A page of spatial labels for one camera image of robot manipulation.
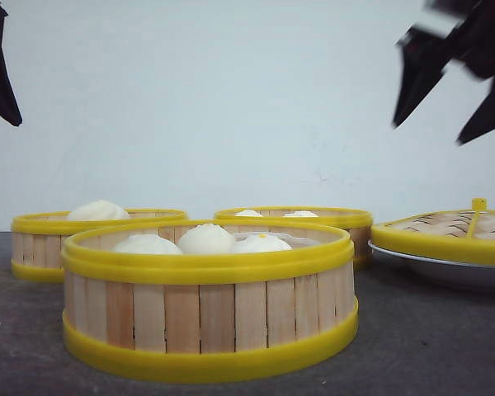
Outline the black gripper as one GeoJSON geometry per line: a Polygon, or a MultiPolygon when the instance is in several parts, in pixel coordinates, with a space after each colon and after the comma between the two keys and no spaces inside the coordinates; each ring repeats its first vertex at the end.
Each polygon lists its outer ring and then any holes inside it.
{"type": "Polygon", "coordinates": [[[460,131],[456,142],[467,144],[495,130],[495,1],[426,1],[433,11],[462,17],[446,38],[411,26],[398,41],[403,73],[393,124],[399,127],[441,80],[452,59],[477,78],[493,78],[489,94],[460,131]]]}

